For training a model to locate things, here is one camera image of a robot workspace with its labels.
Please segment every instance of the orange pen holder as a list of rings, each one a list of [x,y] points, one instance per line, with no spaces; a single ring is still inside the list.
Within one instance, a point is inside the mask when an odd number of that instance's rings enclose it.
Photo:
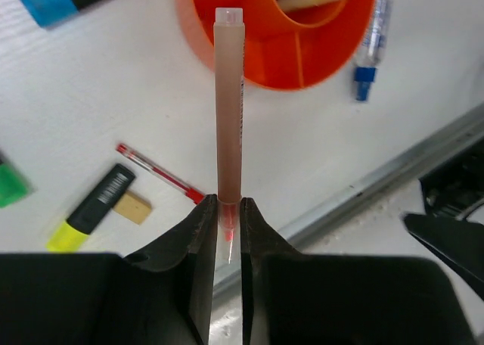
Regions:
[[[304,89],[330,77],[355,53],[374,0],[342,0],[285,14],[276,0],[176,0],[195,54],[213,68],[217,7],[244,9],[245,77],[274,90]]]

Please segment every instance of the wooden block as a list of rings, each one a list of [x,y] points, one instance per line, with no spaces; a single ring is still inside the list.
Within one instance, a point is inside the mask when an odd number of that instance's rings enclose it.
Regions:
[[[127,191],[114,207],[114,211],[138,225],[150,215],[151,210],[150,203],[131,191]]]

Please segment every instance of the blue pen cap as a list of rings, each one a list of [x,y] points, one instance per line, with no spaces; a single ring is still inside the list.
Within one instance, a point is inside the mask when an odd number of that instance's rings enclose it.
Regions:
[[[48,27],[78,13],[72,0],[21,0],[40,27]]]
[[[376,67],[357,67],[355,69],[356,100],[367,101],[371,84],[375,81]]]

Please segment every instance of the pen holder divider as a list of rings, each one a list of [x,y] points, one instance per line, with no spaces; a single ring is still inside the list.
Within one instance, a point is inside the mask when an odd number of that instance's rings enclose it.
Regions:
[[[245,77],[257,85],[275,90],[297,90],[320,82],[337,71],[352,55],[363,37],[371,14],[373,0],[365,0],[362,19],[358,20],[356,40],[353,38],[350,49],[341,58],[338,45],[328,50],[324,34],[314,31],[334,25],[335,20],[345,10],[347,0],[326,5],[293,11],[285,14],[277,0],[176,0],[178,20],[181,30],[195,54],[209,68],[213,68],[213,23],[217,7],[243,8],[246,25]],[[319,54],[335,54],[339,64],[334,71],[305,67],[311,61],[304,60],[303,50],[307,50],[307,36],[317,36],[321,43]]]

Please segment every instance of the red pen tip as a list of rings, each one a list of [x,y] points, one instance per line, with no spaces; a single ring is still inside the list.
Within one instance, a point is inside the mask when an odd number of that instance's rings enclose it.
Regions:
[[[120,152],[121,154],[124,154],[126,150],[128,150],[128,148],[123,143],[119,144],[116,149],[116,151]]]

